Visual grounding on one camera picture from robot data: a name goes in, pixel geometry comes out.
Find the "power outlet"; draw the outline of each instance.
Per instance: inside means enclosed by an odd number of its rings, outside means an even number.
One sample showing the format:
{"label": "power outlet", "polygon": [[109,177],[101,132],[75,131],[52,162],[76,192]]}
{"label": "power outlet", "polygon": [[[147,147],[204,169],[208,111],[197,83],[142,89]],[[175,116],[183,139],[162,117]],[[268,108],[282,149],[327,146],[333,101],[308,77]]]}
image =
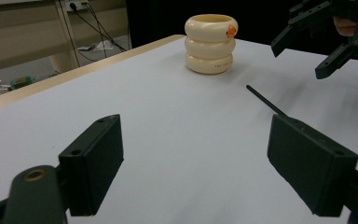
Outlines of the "power outlet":
{"label": "power outlet", "polygon": [[75,4],[76,10],[88,9],[85,5],[88,2],[88,0],[65,0],[66,11],[73,11],[71,4]]}

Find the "stacked rings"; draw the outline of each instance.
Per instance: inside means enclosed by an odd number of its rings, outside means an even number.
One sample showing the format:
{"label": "stacked rings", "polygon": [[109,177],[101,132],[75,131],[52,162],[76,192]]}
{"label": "stacked rings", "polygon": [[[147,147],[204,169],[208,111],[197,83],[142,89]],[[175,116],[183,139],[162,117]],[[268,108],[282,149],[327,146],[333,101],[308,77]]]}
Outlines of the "stacked rings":
{"label": "stacked rings", "polygon": [[203,14],[186,21],[186,65],[202,74],[227,71],[233,62],[237,22],[229,16]]}

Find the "table surface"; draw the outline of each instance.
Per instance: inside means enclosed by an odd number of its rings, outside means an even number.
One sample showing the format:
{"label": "table surface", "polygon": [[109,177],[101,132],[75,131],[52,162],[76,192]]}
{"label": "table surface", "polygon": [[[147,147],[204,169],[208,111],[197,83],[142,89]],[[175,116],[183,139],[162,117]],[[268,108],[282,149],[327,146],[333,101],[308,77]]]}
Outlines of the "table surface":
{"label": "table surface", "polygon": [[272,111],[358,154],[358,61],[316,79],[326,56],[236,40],[219,75],[186,68],[174,35],[0,95],[0,200],[12,178],[58,155],[93,121],[121,117],[124,161],[95,217],[69,223],[346,223],[317,217],[267,158]]}

